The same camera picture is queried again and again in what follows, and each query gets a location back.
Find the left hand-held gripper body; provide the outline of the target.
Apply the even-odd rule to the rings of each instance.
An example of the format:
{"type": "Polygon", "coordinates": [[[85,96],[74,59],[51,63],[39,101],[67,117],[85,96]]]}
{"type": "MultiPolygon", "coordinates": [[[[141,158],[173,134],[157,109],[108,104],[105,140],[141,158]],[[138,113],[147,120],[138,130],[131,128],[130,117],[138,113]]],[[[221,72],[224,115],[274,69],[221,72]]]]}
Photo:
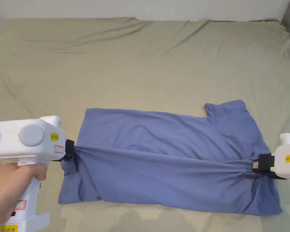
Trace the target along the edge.
{"type": "MultiPolygon", "coordinates": [[[[58,116],[1,121],[0,159],[14,160],[20,167],[35,163],[48,166],[52,160],[62,158],[70,140],[60,124],[58,116]]],[[[36,213],[39,189],[40,181],[33,178],[0,232],[37,232],[49,226],[50,214],[36,213]]]]}

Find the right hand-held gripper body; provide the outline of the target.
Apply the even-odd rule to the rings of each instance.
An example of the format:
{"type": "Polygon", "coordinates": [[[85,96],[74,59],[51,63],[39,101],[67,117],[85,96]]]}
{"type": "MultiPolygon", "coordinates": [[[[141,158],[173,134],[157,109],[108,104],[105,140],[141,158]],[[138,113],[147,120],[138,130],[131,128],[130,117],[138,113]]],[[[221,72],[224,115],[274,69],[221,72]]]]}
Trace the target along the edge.
{"type": "Polygon", "coordinates": [[[281,145],[272,153],[260,154],[257,161],[274,161],[270,170],[290,183],[290,133],[280,134],[281,145]]]}

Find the person's left hand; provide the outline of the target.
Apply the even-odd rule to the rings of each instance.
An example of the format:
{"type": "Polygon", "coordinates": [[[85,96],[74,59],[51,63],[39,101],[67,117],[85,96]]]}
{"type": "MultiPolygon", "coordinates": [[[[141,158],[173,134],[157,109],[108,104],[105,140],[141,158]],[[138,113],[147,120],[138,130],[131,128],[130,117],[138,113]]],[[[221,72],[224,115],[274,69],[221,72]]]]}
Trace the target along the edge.
{"type": "Polygon", "coordinates": [[[25,193],[31,180],[46,179],[47,166],[43,163],[17,166],[8,163],[0,167],[0,225],[11,216],[15,204],[25,193]]]}

